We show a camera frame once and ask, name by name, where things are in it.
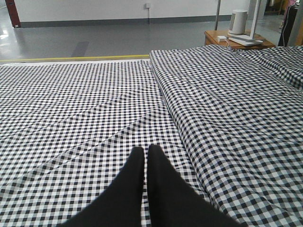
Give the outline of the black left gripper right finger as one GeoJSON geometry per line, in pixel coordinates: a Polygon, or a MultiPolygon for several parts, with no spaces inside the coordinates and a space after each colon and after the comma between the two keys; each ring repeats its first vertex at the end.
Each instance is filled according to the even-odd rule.
{"type": "Polygon", "coordinates": [[[159,145],[150,145],[147,193],[154,227],[240,227],[203,200],[175,171],[159,145]]]}

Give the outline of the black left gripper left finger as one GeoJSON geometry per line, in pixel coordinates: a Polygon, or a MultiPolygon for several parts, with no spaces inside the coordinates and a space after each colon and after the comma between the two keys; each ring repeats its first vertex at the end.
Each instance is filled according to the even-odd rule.
{"type": "Polygon", "coordinates": [[[144,185],[144,151],[132,148],[112,183],[89,206],[62,227],[140,227],[144,185]]]}

